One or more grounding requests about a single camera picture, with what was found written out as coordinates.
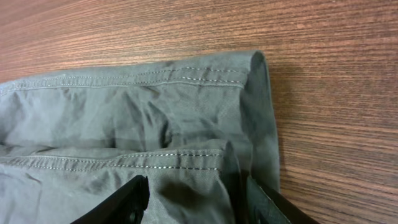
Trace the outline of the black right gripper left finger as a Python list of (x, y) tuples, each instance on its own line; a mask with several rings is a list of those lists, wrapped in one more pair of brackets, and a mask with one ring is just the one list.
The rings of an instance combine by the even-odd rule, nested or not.
[(148, 178), (137, 175), (72, 224), (141, 224), (149, 198)]

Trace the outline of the grey shorts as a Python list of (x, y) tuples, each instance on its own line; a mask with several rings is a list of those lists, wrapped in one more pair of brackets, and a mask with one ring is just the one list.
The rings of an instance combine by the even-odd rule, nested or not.
[(137, 175), (144, 223), (244, 223), (280, 188), (262, 52), (63, 70), (1, 85), (1, 222), (71, 223)]

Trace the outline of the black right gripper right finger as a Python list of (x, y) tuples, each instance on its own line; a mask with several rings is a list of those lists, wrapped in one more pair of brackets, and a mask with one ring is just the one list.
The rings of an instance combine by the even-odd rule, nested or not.
[(280, 193), (258, 184), (251, 176), (246, 181), (248, 220), (252, 224), (319, 224)]

